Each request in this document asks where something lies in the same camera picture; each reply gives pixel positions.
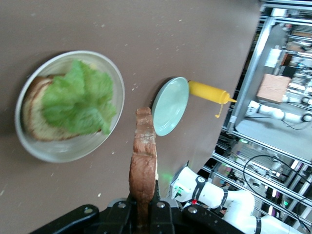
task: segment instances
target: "bread slice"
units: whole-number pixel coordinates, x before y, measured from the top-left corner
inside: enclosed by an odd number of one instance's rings
[[[49,125],[42,115],[42,97],[52,83],[53,76],[35,78],[26,92],[22,107],[23,123],[26,131],[40,141],[66,140],[78,136],[64,128]]]
[[[155,130],[150,108],[136,111],[136,133],[131,157],[130,194],[137,204],[137,227],[145,231],[148,225],[148,206],[151,202],[157,174]]]

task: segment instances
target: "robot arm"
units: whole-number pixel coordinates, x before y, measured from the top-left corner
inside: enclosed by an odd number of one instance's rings
[[[312,114],[310,112],[305,112],[303,115],[300,116],[288,112],[283,112],[281,109],[278,108],[265,106],[255,101],[251,101],[248,106],[246,116],[251,116],[256,113],[267,115],[271,118],[283,120],[290,123],[302,123],[312,121]]]
[[[188,167],[172,183],[171,198],[179,202],[197,200],[212,209],[226,207],[224,220],[246,234],[301,234],[272,216],[252,216],[254,196],[250,192],[223,190]]]

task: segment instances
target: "brown table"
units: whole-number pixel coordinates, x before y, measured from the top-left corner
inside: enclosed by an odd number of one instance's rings
[[[135,110],[149,106],[171,76],[233,94],[251,45],[257,0],[93,0],[0,3],[0,233],[28,233],[91,203],[103,210],[129,192]],[[65,51],[92,50],[119,68],[125,105],[111,136],[70,163],[39,161],[19,143],[14,108],[39,65]],[[161,193],[187,160],[198,171],[210,157],[226,109],[190,97],[178,126],[158,137]]]

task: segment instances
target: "lettuce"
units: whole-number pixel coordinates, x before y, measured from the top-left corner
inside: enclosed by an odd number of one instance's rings
[[[74,60],[71,70],[56,76],[42,98],[42,114],[55,127],[71,133],[91,134],[99,129],[110,133],[116,108],[111,103],[113,82],[107,73]]]

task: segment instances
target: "yellow squeeze bottle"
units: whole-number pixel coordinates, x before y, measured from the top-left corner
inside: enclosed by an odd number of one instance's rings
[[[200,98],[207,99],[209,101],[216,102],[221,104],[221,109],[218,115],[215,115],[216,118],[220,117],[223,105],[231,102],[237,102],[236,100],[230,98],[230,94],[225,90],[218,89],[206,84],[202,84],[193,80],[189,81],[190,94],[198,96]]]

